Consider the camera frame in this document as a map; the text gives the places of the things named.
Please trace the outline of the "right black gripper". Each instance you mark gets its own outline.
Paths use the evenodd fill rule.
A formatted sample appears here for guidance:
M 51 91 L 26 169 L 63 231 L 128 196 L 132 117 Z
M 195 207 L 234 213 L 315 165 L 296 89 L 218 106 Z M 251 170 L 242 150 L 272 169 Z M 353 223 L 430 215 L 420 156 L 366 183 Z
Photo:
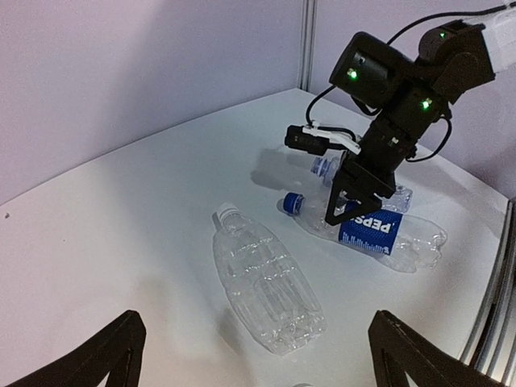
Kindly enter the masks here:
M 419 141 L 418 116 L 378 116 L 359 142 L 359 155 L 346 156 L 376 177 L 392 173 L 407 158 L 415 155 Z M 363 192 L 341 177 L 333 180 L 325 221 L 339 225 L 381 209 L 382 202 L 373 193 Z

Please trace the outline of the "blue Pepsi bottle cap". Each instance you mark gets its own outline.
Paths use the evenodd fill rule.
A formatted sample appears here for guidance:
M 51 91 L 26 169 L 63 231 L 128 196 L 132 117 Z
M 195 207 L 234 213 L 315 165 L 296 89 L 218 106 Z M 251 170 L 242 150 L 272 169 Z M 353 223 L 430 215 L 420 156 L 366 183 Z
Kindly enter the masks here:
M 282 210 L 291 216 L 298 216 L 301 213 L 305 197 L 299 193 L 289 192 L 284 196 Z

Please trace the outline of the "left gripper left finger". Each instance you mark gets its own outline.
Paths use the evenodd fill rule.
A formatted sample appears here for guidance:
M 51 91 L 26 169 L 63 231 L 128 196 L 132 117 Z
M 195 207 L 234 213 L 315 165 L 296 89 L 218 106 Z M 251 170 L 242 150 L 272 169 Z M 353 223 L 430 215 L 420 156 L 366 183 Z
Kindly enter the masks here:
M 82 345 L 11 383 L 12 386 L 137 386 L 146 327 L 127 310 Z

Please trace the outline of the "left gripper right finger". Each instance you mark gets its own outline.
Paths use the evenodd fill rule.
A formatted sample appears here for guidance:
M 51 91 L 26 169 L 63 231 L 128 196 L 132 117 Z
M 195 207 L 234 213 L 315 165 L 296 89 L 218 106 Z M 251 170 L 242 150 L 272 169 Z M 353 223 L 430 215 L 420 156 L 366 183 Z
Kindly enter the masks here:
M 449 356 L 387 310 L 368 329 L 378 386 L 502 386 L 472 365 Z

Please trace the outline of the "Pepsi bottle blue label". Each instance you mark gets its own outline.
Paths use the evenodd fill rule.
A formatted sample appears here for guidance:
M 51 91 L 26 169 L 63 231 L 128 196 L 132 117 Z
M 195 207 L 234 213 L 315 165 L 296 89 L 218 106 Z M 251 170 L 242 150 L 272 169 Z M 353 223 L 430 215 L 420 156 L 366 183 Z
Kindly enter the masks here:
M 289 216 L 320 239 L 363 252 L 400 273 L 434 268 L 442 257 L 447 233 L 429 220 L 381 209 L 332 226 L 325 221 L 327 200 L 318 195 L 303 196 L 301 213 Z

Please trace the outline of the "crushed clear plastic bottle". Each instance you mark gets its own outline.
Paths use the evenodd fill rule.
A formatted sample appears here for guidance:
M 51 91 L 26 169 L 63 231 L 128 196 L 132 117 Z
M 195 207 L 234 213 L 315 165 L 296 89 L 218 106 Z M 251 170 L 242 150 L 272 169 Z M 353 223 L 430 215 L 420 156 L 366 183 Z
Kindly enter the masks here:
M 413 191 L 398 185 L 392 173 L 376 177 L 353 160 L 342 166 L 338 157 L 315 157 L 310 171 L 322 178 L 336 209 L 345 199 L 364 199 L 368 206 L 380 200 L 381 209 L 398 213 L 406 213 L 410 208 Z

